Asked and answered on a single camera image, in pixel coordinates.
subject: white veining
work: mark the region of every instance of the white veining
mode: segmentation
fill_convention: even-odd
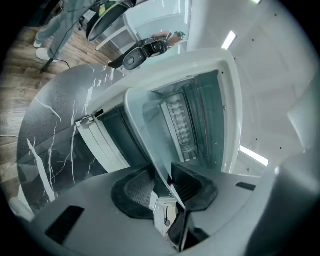
[[[68,160],[68,158],[70,157],[70,155],[71,155],[71,152],[68,154],[68,156],[67,156],[66,159],[64,160],[64,164],[63,164],[63,167],[61,168],[61,170],[60,170],[59,172],[57,172],[57,173],[52,177],[52,179],[54,179],[59,173],[61,173],[61,172],[63,171],[63,169],[64,169],[65,166],[66,166],[67,160]]]
[[[52,144],[51,144],[51,147],[49,148],[49,161],[48,161],[48,166],[49,166],[49,172],[50,172],[50,185],[51,185],[51,188],[52,190],[54,189],[53,185],[52,185],[52,177],[54,176],[54,169],[52,168],[52,165],[51,165],[51,157],[52,157],[52,148],[55,144],[55,137],[56,137],[56,128],[57,128],[57,125],[58,125],[58,120],[55,122],[55,127],[54,127],[54,130],[53,130],[53,138],[52,138]]]
[[[85,112],[85,115],[87,116],[88,115],[88,112],[87,112],[87,107],[89,106],[89,102],[91,101],[92,99],[92,92],[94,90],[94,86],[92,85],[89,90],[88,90],[88,93],[86,95],[86,100],[85,100],[85,103],[84,103],[84,106],[83,106],[83,110],[82,110],[82,113]]]
[[[76,101],[73,102],[73,107],[72,107],[72,117],[71,117],[72,126],[75,124],[75,104],[76,104]]]
[[[48,105],[46,105],[46,104],[43,104],[40,100],[38,100],[37,97],[35,97],[35,100],[36,100],[37,102],[39,102],[39,104],[42,105],[43,107],[45,107],[45,108],[47,108],[47,109],[50,109],[50,110],[52,111],[52,113],[54,113],[54,114],[60,119],[60,122],[62,122],[60,115],[58,115],[58,113],[57,113],[56,111],[54,111],[54,110],[52,109],[52,107],[50,107],[50,106],[48,106]]]
[[[92,66],[90,66],[90,64],[88,64],[88,66],[93,70],[92,73],[94,73],[94,72],[95,72],[95,69],[94,69]]]
[[[74,117],[73,117],[74,120],[76,119],[76,115],[77,114],[78,114],[78,109],[75,110],[75,114],[74,114]]]
[[[47,174],[46,174],[46,170],[45,170],[45,167],[44,167],[44,163],[42,162],[42,159],[37,155],[37,153],[35,151],[35,148],[30,143],[30,140],[26,139],[26,141],[28,143],[29,149],[31,150],[31,152],[34,155],[34,158],[36,159],[36,165],[37,165],[37,168],[39,170],[40,178],[41,178],[41,180],[43,182],[43,186],[44,186],[45,192],[48,195],[48,197],[50,199],[50,202],[53,202],[56,199],[55,198],[55,193],[52,190],[52,188],[50,187],[49,180],[48,180],[48,177],[47,177]]]
[[[108,79],[108,73],[105,74],[104,85],[106,85],[107,79]]]
[[[34,141],[33,141],[33,147],[35,147],[36,146],[36,137],[34,137]]]
[[[87,176],[89,176],[91,165],[94,163],[95,160],[96,159],[93,159],[93,161],[89,164],[89,171],[88,171],[88,175]]]
[[[73,178],[73,182],[74,184],[76,184],[75,181],[75,175],[74,175],[74,142],[75,142],[75,134],[76,134],[76,130],[77,130],[77,126],[74,126],[74,130],[73,130],[73,135],[72,135],[72,139],[71,139],[71,171],[72,171],[72,178]]]
[[[113,81],[114,79],[114,74],[115,74],[115,69],[111,68],[111,74],[110,74],[110,80]]]

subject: black cable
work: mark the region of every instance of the black cable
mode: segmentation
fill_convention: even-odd
[[[5,134],[5,135],[0,135],[0,138],[4,138],[4,137],[19,138],[19,136],[17,136],[17,135],[7,135],[7,134]]]
[[[58,59],[58,58],[54,58],[54,60],[66,63],[68,65],[69,69],[71,69],[71,67],[69,66],[68,62],[66,62],[65,60]]]
[[[170,222],[170,220],[168,219],[168,206],[166,207],[166,217],[164,218],[164,225],[166,226],[166,227],[170,227],[170,224],[171,224],[171,222]]]
[[[74,27],[74,25],[76,25],[76,24],[81,20],[81,18],[83,17],[83,15],[85,15],[85,13],[86,13],[87,11],[88,11],[88,10],[86,10],[86,11],[80,16],[80,18],[68,29],[68,31],[65,33],[63,39],[61,40],[61,43],[60,43],[59,47],[56,49],[53,57],[50,58],[49,61],[41,68],[40,73],[43,73],[45,70],[47,70],[47,68],[49,67],[49,65],[54,61],[55,56],[56,56],[57,52],[59,51],[59,48],[60,48],[60,46],[62,45],[63,41],[65,40],[67,34],[68,34],[69,31]]]

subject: light blue pants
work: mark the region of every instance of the light blue pants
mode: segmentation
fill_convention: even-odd
[[[72,36],[80,18],[90,9],[96,0],[66,0],[62,11],[54,17],[49,24],[40,29],[35,36],[38,44],[54,36],[53,42],[48,49],[50,58],[58,57],[60,50]]]

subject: ceiling light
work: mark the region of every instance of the ceiling light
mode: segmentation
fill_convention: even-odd
[[[257,5],[258,4],[260,4],[260,2],[262,1],[262,0],[251,0],[252,2],[254,2],[254,3],[256,3]]]
[[[180,0],[178,0],[177,5],[178,5],[178,12],[179,12],[179,14],[181,14],[181,2],[180,2]]]
[[[229,35],[227,36],[227,38],[224,41],[221,48],[228,50],[230,48],[230,46],[232,45],[232,43],[234,42],[234,40],[236,39],[236,37],[237,37],[237,35],[235,33],[233,33],[232,31],[230,31]]]
[[[188,24],[189,19],[189,0],[185,0],[185,7],[184,7],[184,23]]]
[[[268,166],[269,160],[264,158],[261,155],[258,155],[257,153],[251,151],[250,149],[245,148],[244,146],[240,146],[240,151],[248,155],[249,157],[252,157],[254,160],[258,161],[259,163],[263,164],[264,166]]]

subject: black handle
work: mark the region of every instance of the black handle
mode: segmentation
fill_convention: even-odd
[[[42,74],[43,72],[47,71],[47,69],[53,61],[53,58],[49,59],[48,62],[43,66],[43,68],[41,68],[40,73]]]

